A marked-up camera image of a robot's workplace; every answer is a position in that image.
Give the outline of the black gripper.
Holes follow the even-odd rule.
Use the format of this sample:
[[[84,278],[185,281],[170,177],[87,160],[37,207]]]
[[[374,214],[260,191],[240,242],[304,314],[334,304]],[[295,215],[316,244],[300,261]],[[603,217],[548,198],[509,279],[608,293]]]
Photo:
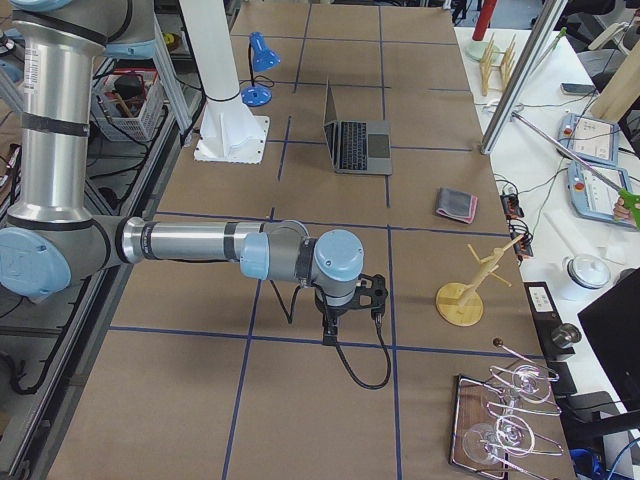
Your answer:
[[[321,289],[321,314],[323,325],[322,344],[325,346],[338,346],[339,319],[350,311],[366,310],[376,328],[376,335],[382,340],[382,318],[386,310],[388,290],[386,280],[381,274],[369,276],[360,274],[353,293],[347,300],[329,296]]]

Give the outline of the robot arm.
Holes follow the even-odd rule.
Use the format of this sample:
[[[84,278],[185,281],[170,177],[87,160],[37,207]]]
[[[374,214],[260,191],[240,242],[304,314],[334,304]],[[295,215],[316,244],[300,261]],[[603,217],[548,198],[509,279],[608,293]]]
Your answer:
[[[381,275],[363,271],[364,248],[346,230],[312,237],[297,221],[166,223],[96,216],[84,205],[93,62],[150,58],[149,1],[16,1],[25,40],[20,195],[1,231],[1,283],[44,298],[101,270],[144,260],[232,262],[250,278],[311,288],[323,342],[338,343],[338,320],[385,313]]]

